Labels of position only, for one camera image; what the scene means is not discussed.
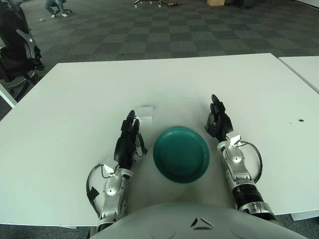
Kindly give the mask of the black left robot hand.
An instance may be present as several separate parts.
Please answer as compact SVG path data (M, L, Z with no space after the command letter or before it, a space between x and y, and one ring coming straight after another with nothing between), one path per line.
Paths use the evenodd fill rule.
M117 140L114 160L119 168L132 168L135 155L139 158L145 156L148 150L145 148L142 135L139 133L140 121L136 118L134 110L131 110L122 122L121 135Z

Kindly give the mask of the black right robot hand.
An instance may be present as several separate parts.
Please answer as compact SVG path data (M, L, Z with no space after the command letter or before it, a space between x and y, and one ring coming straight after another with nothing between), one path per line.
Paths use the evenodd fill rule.
M227 134L233 131L232 123L225 112L224 104L215 94L212 94L211 100L210 113L204 128L218 142L223 142L227 140Z

